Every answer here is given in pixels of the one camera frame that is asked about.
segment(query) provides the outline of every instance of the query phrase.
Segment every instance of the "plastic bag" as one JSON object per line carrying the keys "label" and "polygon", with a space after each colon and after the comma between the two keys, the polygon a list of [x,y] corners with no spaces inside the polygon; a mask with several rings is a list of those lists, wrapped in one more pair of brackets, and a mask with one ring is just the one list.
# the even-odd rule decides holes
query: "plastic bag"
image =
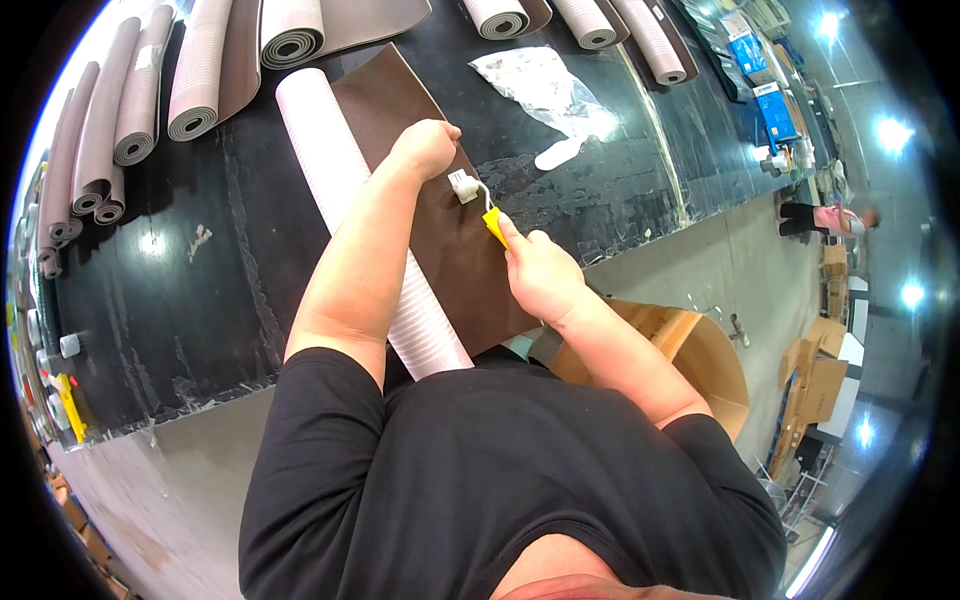
{"label": "plastic bag", "polygon": [[501,95],[519,102],[527,114],[568,137],[583,140],[596,135],[607,141],[619,125],[549,46],[488,54],[469,65]]}

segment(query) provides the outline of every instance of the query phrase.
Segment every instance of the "yellow roller handle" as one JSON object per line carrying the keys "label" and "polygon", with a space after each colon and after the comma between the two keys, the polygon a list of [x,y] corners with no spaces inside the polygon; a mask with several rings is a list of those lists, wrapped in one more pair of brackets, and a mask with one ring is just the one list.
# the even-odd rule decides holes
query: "yellow roller handle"
{"label": "yellow roller handle", "polygon": [[63,400],[63,410],[66,411],[66,417],[73,427],[73,434],[77,436],[77,443],[84,442],[84,432],[86,425],[80,420],[80,414],[77,412],[77,405],[73,402],[73,394],[70,392],[70,379],[65,373],[57,375],[57,380],[62,384],[63,391],[60,392],[60,399]]}
{"label": "yellow roller handle", "polygon": [[503,239],[503,233],[500,232],[500,225],[497,223],[499,217],[500,209],[494,206],[483,216],[483,222],[487,224],[487,229],[490,230],[490,233],[492,233],[496,239],[500,240],[504,248],[507,248],[507,240]]}

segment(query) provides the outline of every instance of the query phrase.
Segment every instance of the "black t-shirt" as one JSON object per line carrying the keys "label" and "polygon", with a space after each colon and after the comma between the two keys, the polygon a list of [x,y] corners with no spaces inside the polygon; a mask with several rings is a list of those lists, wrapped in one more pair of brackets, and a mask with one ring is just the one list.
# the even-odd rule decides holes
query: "black t-shirt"
{"label": "black t-shirt", "polygon": [[336,350],[283,367],[240,527],[251,599],[487,600],[565,534],[628,586],[769,598],[786,545],[712,418],[659,431],[618,392],[540,367],[443,372],[385,406]]}

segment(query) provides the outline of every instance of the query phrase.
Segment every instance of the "yellow tool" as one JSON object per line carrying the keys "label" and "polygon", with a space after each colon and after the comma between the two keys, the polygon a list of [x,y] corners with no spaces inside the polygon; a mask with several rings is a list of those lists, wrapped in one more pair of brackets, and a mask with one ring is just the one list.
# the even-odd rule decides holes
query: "yellow tool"
{"label": "yellow tool", "polygon": [[477,190],[483,189],[484,193],[487,194],[487,197],[484,199],[484,207],[487,209],[487,212],[483,215],[483,222],[487,224],[487,229],[490,230],[490,233],[492,233],[496,239],[500,240],[504,248],[507,248],[507,241],[503,239],[500,224],[497,223],[497,219],[500,217],[500,209],[493,205],[490,188],[484,185],[482,181],[467,175],[467,172],[463,169],[447,175],[446,178],[450,180],[450,185],[453,186],[453,191],[457,194],[457,198],[460,199],[460,204],[470,202],[477,197]]}
{"label": "yellow tool", "polygon": [[73,428],[73,434],[77,436],[77,443],[84,442],[84,432],[86,424],[80,420],[80,414],[77,412],[77,405],[73,402],[73,394],[70,392],[70,379],[65,373],[57,375],[57,386],[60,388],[60,399],[63,401],[63,410],[66,411],[66,417],[70,421],[70,427]]}

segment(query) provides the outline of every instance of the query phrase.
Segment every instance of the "concrete floor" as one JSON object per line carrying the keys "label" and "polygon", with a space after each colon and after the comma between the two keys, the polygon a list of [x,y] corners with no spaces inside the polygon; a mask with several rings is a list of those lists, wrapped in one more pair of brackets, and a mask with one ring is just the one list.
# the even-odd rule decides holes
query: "concrete floor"
{"label": "concrete floor", "polygon": [[[736,440],[751,468],[770,447],[780,407],[780,355],[818,312],[819,241],[779,239],[765,196],[587,270],[624,300],[707,312],[737,343],[751,410]],[[241,598],[240,513],[272,391],[239,398],[153,432],[71,453],[50,448],[90,519],[146,600]]]}

